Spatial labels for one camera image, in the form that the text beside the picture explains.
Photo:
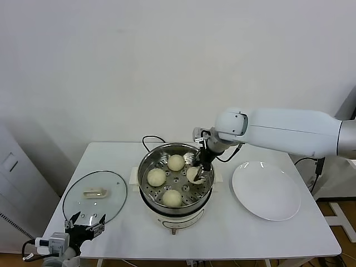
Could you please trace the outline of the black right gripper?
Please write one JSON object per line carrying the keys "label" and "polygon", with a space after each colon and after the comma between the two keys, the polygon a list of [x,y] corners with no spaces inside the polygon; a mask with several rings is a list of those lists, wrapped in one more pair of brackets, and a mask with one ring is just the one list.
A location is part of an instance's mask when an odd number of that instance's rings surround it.
{"label": "black right gripper", "polygon": [[216,158],[216,153],[209,148],[200,147],[198,152],[194,155],[193,167],[197,168],[197,173],[194,177],[194,182],[205,182],[204,171],[211,170],[211,163]]}

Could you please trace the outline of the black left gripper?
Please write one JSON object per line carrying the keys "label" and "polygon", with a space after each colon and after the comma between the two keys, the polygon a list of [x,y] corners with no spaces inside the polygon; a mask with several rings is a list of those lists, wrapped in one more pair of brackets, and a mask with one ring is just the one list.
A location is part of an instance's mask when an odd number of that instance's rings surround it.
{"label": "black left gripper", "polygon": [[68,233],[70,237],[69,246],[73,249],[80,249],[85,241],[93,240],[94,236],[101,235],[105,230],[106,214],[100,218],[98,223],[92,226],[75,225],[80,213],[80,211],[75,213],[69,220],[65,221],[66,233]]}

